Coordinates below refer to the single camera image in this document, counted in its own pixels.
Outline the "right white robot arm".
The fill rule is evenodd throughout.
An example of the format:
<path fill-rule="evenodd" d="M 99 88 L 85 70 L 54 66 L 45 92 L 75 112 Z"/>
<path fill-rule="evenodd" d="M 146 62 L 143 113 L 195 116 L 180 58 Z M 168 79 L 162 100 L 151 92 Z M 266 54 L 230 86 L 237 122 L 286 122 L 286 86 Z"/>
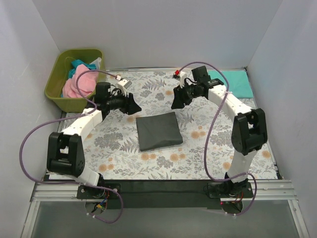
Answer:
<path fill-rule="evenodd" d="M 212 178 L 207 186 L 216 195 L 226 194 L 235 197 L 247 187 L 249 170 L 255 155 L 267 142 L 265 113 L 262 109 L 253 109 L 229 91 L 226 79 L 212 79 L 205 66 L 192 70 L 192 79 L 181 70 L 175 71 L 173 78 L 179 80 L 173 89 L 172 109 L 182 109 L 193 99 L 205 97 L 218 105 L 217 112 L 224 112 L 233 122 L 231 143 L 234 155 L 231 166 L 224 179 Z"/>

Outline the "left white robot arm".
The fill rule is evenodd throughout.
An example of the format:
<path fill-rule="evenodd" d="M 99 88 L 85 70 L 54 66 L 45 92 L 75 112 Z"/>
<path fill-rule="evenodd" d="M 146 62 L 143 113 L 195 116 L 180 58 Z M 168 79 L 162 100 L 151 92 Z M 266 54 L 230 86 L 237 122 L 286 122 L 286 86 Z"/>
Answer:
<path fill-rule="evenodd" d="M 79 183 L 89 184 L 88 192 L 94 198 L 101 198 L 105 194 L 105 185 L 100 183 L 101 175 L 85 164 L 83 142 L 111 110 L 120 110 L 127 115 L 133 115 L 142 110 L 135 102 L 133 94 L 127 93 L 127 88 L 131 84 L 131 81 L 122 79 L 117 82 L 116 89 L 112 93 L 110 83 L 98 83 L 94 99 L 87 103 L 82 116 L 61 132 L 51 133 L 47 155 L 49 172 L 70 177 Z"/>

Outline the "dark grey t shirt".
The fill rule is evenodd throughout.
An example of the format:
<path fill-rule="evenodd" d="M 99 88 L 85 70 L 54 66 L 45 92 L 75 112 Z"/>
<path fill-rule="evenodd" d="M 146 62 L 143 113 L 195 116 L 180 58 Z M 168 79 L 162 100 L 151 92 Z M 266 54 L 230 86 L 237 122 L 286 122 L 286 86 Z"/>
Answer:
<path fill-rule="evenodd" d="M 174 112 L 136 118 L 136 126 L 141 152 L 183 143 Z"/>

